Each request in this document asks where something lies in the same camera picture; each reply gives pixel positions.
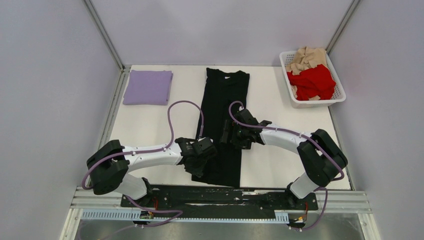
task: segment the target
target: tan garment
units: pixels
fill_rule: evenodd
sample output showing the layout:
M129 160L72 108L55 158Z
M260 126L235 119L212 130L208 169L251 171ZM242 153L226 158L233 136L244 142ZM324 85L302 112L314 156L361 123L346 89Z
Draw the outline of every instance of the tan garment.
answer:
M326 50L305 46L297 50L293 61L285 66L285 70L292 72L293 75L299 75L301 71L316 68L320 64L327 67Z

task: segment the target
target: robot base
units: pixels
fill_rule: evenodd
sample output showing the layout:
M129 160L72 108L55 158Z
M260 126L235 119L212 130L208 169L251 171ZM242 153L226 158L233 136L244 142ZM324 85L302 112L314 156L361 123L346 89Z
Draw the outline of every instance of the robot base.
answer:
M153 198L158 200L158 210L182 210L181 218L206 219L274 219L275 210L310 211L318 210L314 193L308 194L293 204L292 196L284 189L232 188L151 185L152 193L136 202L143 207L153 208ZM134 208L126 198L121 207ZM175 213L161 214L172 217Z

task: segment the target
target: black t-shirt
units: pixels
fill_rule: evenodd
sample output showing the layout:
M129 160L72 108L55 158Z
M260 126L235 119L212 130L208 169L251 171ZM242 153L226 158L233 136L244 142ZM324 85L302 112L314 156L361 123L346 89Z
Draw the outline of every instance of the black t-shirt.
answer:
M207 184L240 187L242 150L232 144L220 143L224 132L225 120L231 120L228 107L234 101L241 101L246 107L250 75L243 71L226 73L219 69L206 68L206 86L204 87L201 110L204 114L203 136L213 139L217 156L209 159L202 177L191 176L191 180ZM235 104L231 112L235 114L240 105ZM199 137L201 119L197 125L196 137Z

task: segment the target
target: lavender folded cloth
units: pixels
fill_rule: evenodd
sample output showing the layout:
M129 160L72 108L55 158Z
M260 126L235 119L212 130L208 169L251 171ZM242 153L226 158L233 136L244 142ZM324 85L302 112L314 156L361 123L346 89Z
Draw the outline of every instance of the lavender folded cloth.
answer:
M171 71L134 71L123 95L124 105L167 105L170 98Z

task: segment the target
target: metal floor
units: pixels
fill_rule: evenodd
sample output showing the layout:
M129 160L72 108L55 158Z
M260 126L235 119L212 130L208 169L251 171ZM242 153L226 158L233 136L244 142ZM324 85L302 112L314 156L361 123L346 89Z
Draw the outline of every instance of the metal floor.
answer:
M318 214L310 213L308 222ZM132 225L131 221L82 220L75 240L97 240ZM304 232L289 230L285 224L173 222L157 228L128 229L108 240L364 240L361 223L354 213L328 213L319 226Z

